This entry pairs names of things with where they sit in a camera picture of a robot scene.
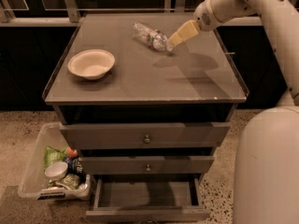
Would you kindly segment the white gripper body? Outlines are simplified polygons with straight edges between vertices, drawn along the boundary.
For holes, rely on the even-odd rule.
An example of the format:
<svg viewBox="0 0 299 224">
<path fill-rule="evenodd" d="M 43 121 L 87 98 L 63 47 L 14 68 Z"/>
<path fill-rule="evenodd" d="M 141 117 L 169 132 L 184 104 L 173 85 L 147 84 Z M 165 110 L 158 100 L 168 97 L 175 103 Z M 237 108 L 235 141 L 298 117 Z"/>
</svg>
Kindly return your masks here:
<svg viewBox="0 0 299 224">
<path fill-rule="evenodd" d="M 221 26 L 221 22 L 214 14 L 212 0 L 205 0 L 203 3 L 201 3 L 195 9 L 193 16 L 202 31 L 212 31 Z"/>
</svg>

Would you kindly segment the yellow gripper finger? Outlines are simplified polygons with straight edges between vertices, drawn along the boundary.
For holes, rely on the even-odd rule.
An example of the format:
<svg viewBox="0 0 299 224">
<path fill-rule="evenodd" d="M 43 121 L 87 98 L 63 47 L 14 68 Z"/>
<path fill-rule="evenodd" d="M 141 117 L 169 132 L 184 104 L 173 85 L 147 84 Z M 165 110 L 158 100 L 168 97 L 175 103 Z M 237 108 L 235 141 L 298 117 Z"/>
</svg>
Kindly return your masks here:
<svg viewBox="0 0 299 224">
<path fill-rule="evenodd" d="M 200 32 L 200 27 L 197 21 L 189 20 L 184 22 L 173 34 L 170 35 L 167 41 L 167 49 L 172 50 L 177 45 L 193 38 Z"/>
</svg>

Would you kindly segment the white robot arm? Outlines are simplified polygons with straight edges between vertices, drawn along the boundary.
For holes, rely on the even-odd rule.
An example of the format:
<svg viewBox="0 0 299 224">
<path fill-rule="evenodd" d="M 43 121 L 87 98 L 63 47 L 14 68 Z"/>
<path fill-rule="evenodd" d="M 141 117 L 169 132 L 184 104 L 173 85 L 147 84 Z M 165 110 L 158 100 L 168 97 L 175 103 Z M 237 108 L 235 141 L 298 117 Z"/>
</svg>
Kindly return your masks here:
<svg viewBox="0 0 299 224">
<path fill-rule="evenodd" d="M 287 83 L 279 105 L 259 113 L 235 155 L 233 224 L 299 224 L 299 12 L 289 0 L 205 0 L 168 46 L 234 18 L 257 14 Z"/>
</svg>

